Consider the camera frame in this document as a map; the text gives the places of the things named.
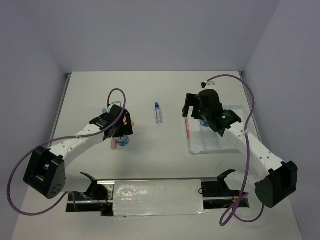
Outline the orange highlighter pen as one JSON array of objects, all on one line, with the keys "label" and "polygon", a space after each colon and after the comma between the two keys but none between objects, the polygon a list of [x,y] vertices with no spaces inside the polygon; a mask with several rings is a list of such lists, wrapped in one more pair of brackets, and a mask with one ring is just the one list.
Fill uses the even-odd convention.
[{"label": "orange highlighter pen", "polygon": [[190,132],[189,118],[185,117],[184,118],[184,122],[185,122],[185,129],[186,129],[187,139],[190,140],[191,139],[191,132]]}]

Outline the blue paint jar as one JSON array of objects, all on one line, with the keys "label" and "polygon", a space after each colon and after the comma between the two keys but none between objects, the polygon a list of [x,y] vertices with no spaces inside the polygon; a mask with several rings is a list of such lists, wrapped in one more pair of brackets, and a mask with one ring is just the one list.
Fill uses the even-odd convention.
[{"label": "blue paint jar", "polygon": [[203,127],[209,127],[209,123],[205,120],[200,120],[200,124],[203,126]]},{"label": "blue paint jar", "polygon": [[126,146],[128,143],[129,143],[129,137],[127,135],[124,135],[124,136],[120,136],[120,137],[116,137],[115,138],[116,140],[116,143],[119,145],[119,146]]}]

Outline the clear blue spray bottle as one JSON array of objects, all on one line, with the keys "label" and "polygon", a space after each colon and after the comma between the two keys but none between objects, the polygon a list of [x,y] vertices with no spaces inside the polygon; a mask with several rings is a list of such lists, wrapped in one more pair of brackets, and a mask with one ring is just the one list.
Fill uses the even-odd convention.
[{"label": "clear blue spray bottle", "polygon": [[163,122],[162,111],[158,102],[155,103],[155,118],[157,124],[161,124]]}]

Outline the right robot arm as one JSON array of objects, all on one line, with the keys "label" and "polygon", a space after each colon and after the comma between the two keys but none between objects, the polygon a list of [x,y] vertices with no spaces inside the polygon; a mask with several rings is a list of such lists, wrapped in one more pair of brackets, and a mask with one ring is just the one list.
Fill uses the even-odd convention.
[{"label": "right robot arm", "polygon": [[206,89],[199,94],[188,93],[182,116],[208,122],[209,128],[234,145],[249,158],[260,177],[255,194],[260,202],[273,208],[297,189],[298,167],[271,153],[265,145],[245,128],[241,117],[231,109],[224,109],[218,93]]}]

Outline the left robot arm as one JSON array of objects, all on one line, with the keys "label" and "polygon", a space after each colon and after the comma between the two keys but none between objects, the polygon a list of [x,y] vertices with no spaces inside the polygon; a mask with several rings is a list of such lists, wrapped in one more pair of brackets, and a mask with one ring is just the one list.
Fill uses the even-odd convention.
[{"label": "left robot arm", "polygon": [[131,115],[121,106],[113,105],[107,113],[92,119],[85,128],[49,148],[37,147],[30,157],[23,181],[47,199],[61,192],[79,192],[86,199],[97,196],[98,181],[81,172],[79,176],[66,173],[67,167],[79,156],[108,138],[133,134]]}]

